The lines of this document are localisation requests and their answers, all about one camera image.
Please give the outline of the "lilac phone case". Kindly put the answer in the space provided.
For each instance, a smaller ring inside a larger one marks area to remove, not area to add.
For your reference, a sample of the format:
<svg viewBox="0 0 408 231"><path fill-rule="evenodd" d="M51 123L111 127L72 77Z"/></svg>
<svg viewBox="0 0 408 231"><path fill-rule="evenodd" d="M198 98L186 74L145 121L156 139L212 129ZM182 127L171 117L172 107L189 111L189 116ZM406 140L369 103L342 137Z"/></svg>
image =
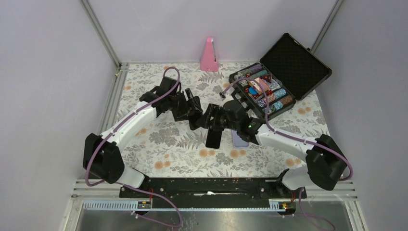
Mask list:
<svg viewBox="0 0 408 231"><path fill-rule="evenodd" d="M233 147L236 149L244 149L249 147L249 143L244 141L236 131L231 131Z"/></svg>

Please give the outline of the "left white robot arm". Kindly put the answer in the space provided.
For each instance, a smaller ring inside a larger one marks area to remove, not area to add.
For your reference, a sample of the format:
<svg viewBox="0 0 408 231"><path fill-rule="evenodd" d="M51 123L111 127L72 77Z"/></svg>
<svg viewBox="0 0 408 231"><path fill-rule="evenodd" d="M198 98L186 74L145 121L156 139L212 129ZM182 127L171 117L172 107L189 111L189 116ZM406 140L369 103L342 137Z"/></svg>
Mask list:
<svg viewBox="0 0 408 231"><path fill-rule="evenodd" d="M167 111L175 121L187 120L192 130L198 128L196 122L203 115L198 96L190 89L182 90L179 80L163 77L160 85L144 93L119 122L100 135L91 133L86 137L83 155L86 184L93 186L89 181L92 174L102 182L129 185L136 197L145 197L149 193L145 175L125 166L121 153L142 128Z"/></svg>

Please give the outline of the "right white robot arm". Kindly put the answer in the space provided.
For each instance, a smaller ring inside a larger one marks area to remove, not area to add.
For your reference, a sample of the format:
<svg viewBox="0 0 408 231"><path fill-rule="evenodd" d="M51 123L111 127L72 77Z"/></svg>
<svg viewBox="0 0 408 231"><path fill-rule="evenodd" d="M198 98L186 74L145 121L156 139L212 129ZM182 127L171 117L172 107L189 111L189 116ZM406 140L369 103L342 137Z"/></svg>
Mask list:
<svg viewBox="0 0 408 231"><path fill-rule="evenodd" d="M276 185L278 196L288 198L295 190L310 185L332 191L341 180L347 159L332 137L325 134L318 138L302 137L273 128L264 119L250 117L239 102L223 103L222 106L210 103L195 122L196 126L208 130L211 148L220 144L223 130L230 129L245 142L279 149L306 163L280 175L281 182Z"/></svg>

